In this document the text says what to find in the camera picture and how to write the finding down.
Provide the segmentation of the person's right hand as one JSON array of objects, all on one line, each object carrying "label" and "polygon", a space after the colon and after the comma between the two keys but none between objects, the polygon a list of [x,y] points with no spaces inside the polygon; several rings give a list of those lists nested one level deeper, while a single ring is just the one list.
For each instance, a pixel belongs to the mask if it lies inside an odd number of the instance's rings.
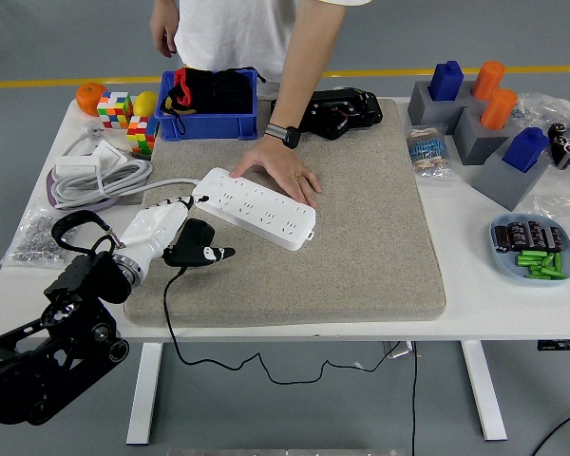
[{"label": "person's right hand", "polygon": [[153,45],[156,51],[166,58],[171,58],[177,53],[175,45],[177,28],[176,22],[166,22],[162,19],[150,22]]}]

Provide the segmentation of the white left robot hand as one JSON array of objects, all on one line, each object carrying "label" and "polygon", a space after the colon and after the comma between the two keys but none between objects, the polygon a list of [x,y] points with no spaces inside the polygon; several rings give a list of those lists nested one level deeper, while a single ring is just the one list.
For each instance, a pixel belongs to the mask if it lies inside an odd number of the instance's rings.
[{"label": "white left robot hand", "polygon": [[115,261],[137,273],[162,258],[173,267],[201,267],[232,257],[236,250],[211,245],[215,231],[202,220],[190,219],[189,210],[206,196],[176,197],[141,210],[121,236]]}]

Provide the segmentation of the person's left hand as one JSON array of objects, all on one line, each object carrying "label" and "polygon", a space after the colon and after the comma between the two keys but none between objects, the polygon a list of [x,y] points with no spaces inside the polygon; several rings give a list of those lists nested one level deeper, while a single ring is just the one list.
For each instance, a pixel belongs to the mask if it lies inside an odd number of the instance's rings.
[{"label": "person's left hand", "polygon": [[292,199],[316,208],[315,194],[322,192],[316,174],[297,153],[274,137],[262,137],[247,150],[230,171],[231,178],[242,177],[254,166],[263,168]]}]

